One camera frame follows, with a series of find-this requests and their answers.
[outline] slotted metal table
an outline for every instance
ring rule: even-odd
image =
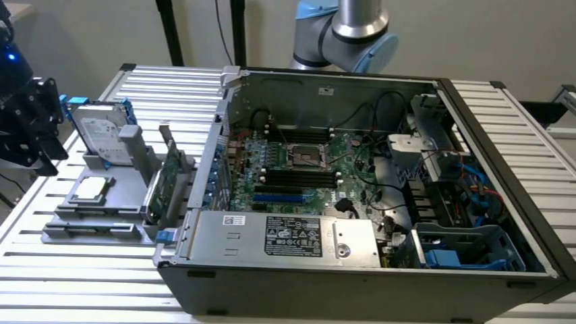
[[[101,100],[131,98],[145,139],[158,153],[166,153],[158,126],[170,120],[179,148],[199,161],[222,98],[219,85],[221,70],[138,66],[119,72]],[[506,91],[489,82],[455,85],[576,255],[576,183],[554,140],[546,141],[547,134],[537,131]],[[66,148],[71,158],[58,163],[59,176],[38,179],[0,227],[0,323],[311,323],[189,315],[153,265],[153,247],[43,244],[43,226],[85,168],[86,147],[77,133]],[[554,177],[561,177],[554,186],[542,181]],[[549,305],[522,305],[490,323],[576,323],[576,294]]]

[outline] warning label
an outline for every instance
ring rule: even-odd
[[[321,219],[267,217],[265,252],[289,257],[323,257]]]

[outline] black cable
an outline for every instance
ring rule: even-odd
[[[229,52],[229,46],[226,46],[226,39],[225,39],[225,33],[223,33],[223,23],[221,21],[221,7],[218,6],[218,0],[215,0],[215,7],[217,7],[218,29],[221,31],[221,39],[223,40],[226,56],[229,56],[229,61],[231,62],[231,65],[234,65],[231,53]]]
[[[21,184],[15,180],[7,178],[7,176],[5,174],[2,174],[2,173],[0,173],[0,177],[3,177],[7,181],[13,182],[21,188],[21,191],[22,191],[23,194],[27,193],[27,191],[25,190],[25,188],[22,188]]]
[[[374,109],[375,109],[375,114],[374,114],[374,117],[373,117],[373,126],[374,126],[374,128],[379,125],[379,117],[378,117],[377,113],[379,112],[381,101],[389,95],[398,95],[403,99],[405,114],[409,115],[409,101],[406,100],[405,94],[402,94],[397,90],[385,91],[381,94],[381,96],[378,97],[377,102],[375,102],[375,106],[374,106]]]
[[[345,121],[339,122],[339,123],[334,126],[334,128],[339,128],[342,125],[345,125],[346,123],[349,123],[349,122],[351,121],[351,119],[354,118],[354,116],[357,116],[357,114],[361,112],[361,109],[362,109],[363,107],[370,107],[373,110],[375,109],[370,103],[363,103],[363,104],[361,104],[361,106],[359,106],[359,107],[357,108],[357,110],[354,111],[353,115],[350,115],[349,118],[345,119]]]
[[[386,142],[386,140],[378,141],[374,145],[378,146],[381,143],[385,143],[385,142]],[[401,191],[401,192],[403,193],[403,189],[402,189],[401,187],[397,187],[397,186],[394,186],[394,185],[391,185],[391,184],[381,184],[381,183],[378,183],[378,182],[369,181],[369,180],[366,180],[366,179],[361,176],[361,174],[359,174],[359,172],[358,172],[358,170],[357,170],[357,162],[358,162],[358,160],[359,160],[359,157],[361,157],[361,154],[362,154],[363,150],[365,150],[367,147],[369,147],[369,146],[366,146],[365,148],[361,148],[359,153],[357,154],[357,158],[354,159],[354,173],[355,173],[357,177],[358,177],[358,178],[361,179],[361,181],[363,181],[366,184],[371,184],[371,185],[378,186],[378,187],[389,187],[389,188],[394,188],[394,189],[397,189],[398,191]]]
[[[373,196],[370,196],[367,205],[370,206],[370,208],[373,208],[377,211],[391,211],[393,209],[397,209],[401,207],[409,207],[406,204],[401,204],[401,205],[390,207],[390,208],[378,208],[373,205],[373,200],[374,200],[375,196],[377,196],[377,194],[373,194]]]
[[[0,200],[5,204],[7,204],[9,208],[15,209],[17,205],[10,199],[6,197],[3,193],[0,193]]]
[[[254,129],[254,118],[257,117],[257,114],[261,112],[261,111],[266,111],[267,113],[269,113],[269,115],[271,115],[271,110],[267,108],[267,107],[261,107],[261,108],[257,108],[254,111],[253,111],[253,115],[251,115],[251,122],[250,122],[250,124],[249,124],[249,129]]]

